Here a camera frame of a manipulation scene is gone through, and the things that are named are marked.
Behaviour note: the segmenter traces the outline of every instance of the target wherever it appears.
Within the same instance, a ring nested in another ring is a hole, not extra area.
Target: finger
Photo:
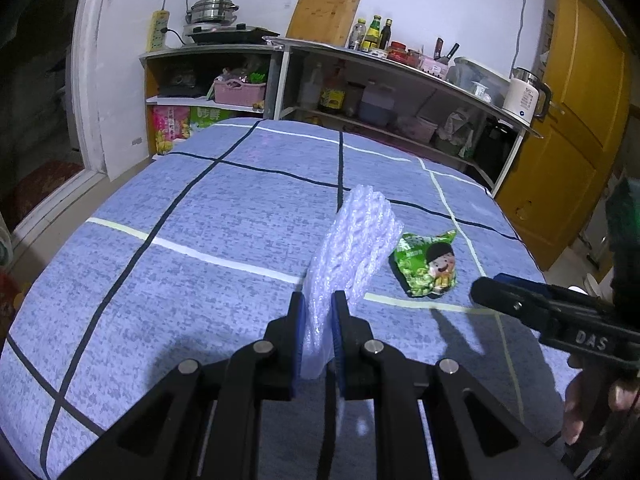
[[[609,407],[612,412],[626,412],[631,409],[638,394],[638,381],[617,380],[609,390]],[[636,402],[634,407],[640,412],[640,406]]]
[[[572,412],[580,405],[580,388],[584,372],[577,374],[564,392],[564,412]]]
[[[564,438],[564,441],[569,446],[572,446],[578,441],[583,428],[584,421],[578,410],[565,412],[562,418],[562,438]]]
[[[584,359],[576,354],[571,354],[566,360],[566,363],[569,365],[569,368],[573,368],[574,370],[584,368]]]

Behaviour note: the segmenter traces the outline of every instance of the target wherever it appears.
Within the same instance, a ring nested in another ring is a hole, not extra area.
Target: white kettle
[[[545,95],[545,101],[540,113],[536,113],[540,92]],[[552,97],[551,88],[540,81],[540,78],[523,68],[514,68],[502,109],[529,126],[531,120],[544,118]]]

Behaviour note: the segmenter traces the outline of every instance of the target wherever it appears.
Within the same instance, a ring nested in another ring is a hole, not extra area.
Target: blue bed sheet
[[[357,184],[391,200],[408,232],[459,232],[453,290],[412,300],[385,264],[356,314],[407,357],[456,359],[536,436],[555,434],[575,374],[566,355],[468,298],[482,275],[543,281],[482,186],[363,137],[255,122],[216,124],[151,164],[33,285],[0,358],[0,429],[20,459],[57,478],[180,361],[215,362],[260,338],[286,313],[338,188]],[[301,384],[290,404],[265,403],[259,478],[316,476],[323,404],[322,380]],[[332,478],[374,478],[374,457],[371,403],[340,401]]]

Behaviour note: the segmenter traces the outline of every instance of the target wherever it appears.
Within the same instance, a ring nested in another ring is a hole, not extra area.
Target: snack package
[[[222,110],[220,108],[209,108],[204,106],[192,106],[190,115],[191,135],[196,134],[204,128],[209,128],[212,124],[225,119],[237,117],[238,113],[233,110]]]
[[[404,276],[409,296],[442,294],[456,285],[456,257],[451,243],[456,231],[422,237],[404,233],[394,249],[394,260]]]
[[[188,139],[189,107],[156,105],[153,110],[156,130],[156,151],[159,155],[169,153],[175,139]]]

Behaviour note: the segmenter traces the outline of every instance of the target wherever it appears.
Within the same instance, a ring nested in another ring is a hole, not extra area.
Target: metal shelf
[[[212,44],[212,45],[197,45],[190,44],[185,46],[179,46],[177,48],[165,48],[163,50],[156,50],[154,52],[145,52],[138,59],[157,59],[160,57],[171,56],[186,56],[187,54],[207,54],[209,52],[220,54],[223,52],[264,52],[270,54],[276,52],[279,47],[266,44]]]
[[[322,116],[322,117],[327,117],[327,118],[331,118],[331,119],[335,119],[337,121],[342,121],[343,123],[349,123],[349,124],[354,124],[354,126],[359,126],[361,128],[366,128],[367,130],[371,130],[374,132],[378,132],[380,134],[384,134],[388,137],[393,137],[395,139],[399,139],[402,140],[403,142],[406,142],[407,144],[412,144],[414,146],[420,146],[421,148],[428,150],[429,152],[433,152],[433,153],[437,153],[440,156],[442,156],[443,158],[449,159],[451,162],[456,162],[459,164],[465,164],[466,166],[471,166],[472,168],[475,168],[476,171],[480,174],[480,176],[482,176],[482,178],[487,182],[487,184],[491,187],[491,189],[494,188],[495,183],[493,180],[491,180],[489,178],[489,176],[478,166],[478,164],[472,160],[467,160],[466,158],[462,158],[460,156],[457,155],[450,155],[449,153],[445,153],[445,152],[441,152],[438,148],[431,146],[430,144],[426,144],[424,142],[420,142],[419,140],[414,140],[414,139],[409,139],[408,137],[403,137],[401,135],[395,134],[385,128],[380,128],[378,126],[374,126],[373,124],[367,124],[364,123],[362,121],[359,121],[357,119],[353,119],[344,115],[340,115],[340,114],[328,114],[326,112],[321,112],[320,110],[309,110],[308,108],[303,108],[303,107],[292,107],[292,108],[288,108],[287,111],[290,113],[292,113],[295,110],[299,110],[302,112],[305,112],[307,114],[313,114],[313,115],[318,115],[318,116]]]
[[[149,97],[146,99],[149,105],[167,105],[167,106],[201,106],[205,108],[220,108],[221,110],[234,110],[236,112],[249,112],[252,114],[262,115],[264,110],[252,108],[251,106],[223,105],[206,97]]]
[[[327,56],[337,57],[339,59],[347,59],[352,60],[353,62],[365,64],[371,66],[373,68],[378,68],[380,70],[387,70],[388,72],[393,73],[402,73],[407,76],[411,76],[413,78],[419,79],[425,83],[431,84],[435,86],[438,90],[443,91],[449,95],[458,97],[460,100],[471,104],[481,110],[493,115],[494,117],[503,120],[506,122],[511,128],[515,131],[525,130],[527,133],[537,137],[539,139],[543,139],[543,136],[540,135],[536,130],[527,126],[517,118],[514,118],[512,115],[508,114],[501,108],[495,107],[489,103],[482,101],[482,99],[476,97],[469,92],[464,91],[462,88],[458,88],[455,85],[452,85],[449,82],[444,81],[443,79],[437,78],[436,76],[427,74],[422,70],[417,68],[412,68],[408,65],[398,63],[395,61],[391,61],[390,59],[380,59],[377,57],[370,56],[369,54],[365,54],[364,52],[358,52],[356,50],[350,50],[348,48],[343,48],[339,46],[334,46],[325,43],[316,43],[315,41],[306,41],[306,40],[290,40],[289,38],[269,38],[265,37],[265,40],[268,43],[271,43],[273,46],[280,46],[280,48],[295,48],[299,50],[305,50],[307,52],[322,52]]]

